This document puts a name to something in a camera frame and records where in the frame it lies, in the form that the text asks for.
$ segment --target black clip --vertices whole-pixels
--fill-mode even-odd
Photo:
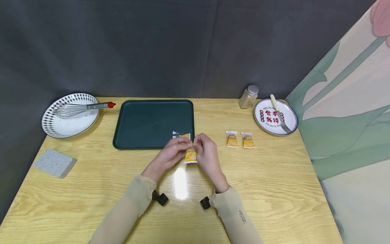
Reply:
[[[154,190],[152,193],[152,200],[157,201],[161,206],[164,206],[168,202],[168,197],[163,193],[158,194],[157,190]]]
[[[210,199],[208,196],[206,196],[205,198],[203,198],[201,201],[200,201],[200,204],[202,205],[202,208],[204,210],[206,209],[209,209],[211,207],[210,205]]]

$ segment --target arm sleeve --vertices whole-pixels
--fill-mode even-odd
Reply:
[[[135,177],[124,196],[98,226],[89,243],[123,243],[135,221],[148,208],[155,189],[156,183],[153,180],[144,176]]]
[[[263,244],[233,187],[224,193],[214,192],[210,205],[217,210],[232,244]]]

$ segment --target person's left hand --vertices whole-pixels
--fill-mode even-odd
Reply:
[[[142,176],[154,180],[156,183],[167,169],[179,162],[186,155],[186,149],[192,146],[192,141],[185,137],[173,138],[157,154],[142,172]]]

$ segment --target red whisk tip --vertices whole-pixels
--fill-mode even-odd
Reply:
[[[116,105],[116,103],[108,102],[108,107],[109,107],[110,109],[112,109],[115,105]]]

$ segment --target gray backdrop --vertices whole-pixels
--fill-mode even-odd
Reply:
[[[54,99],[285,98],[371,0],[0,0],[0,220]]]

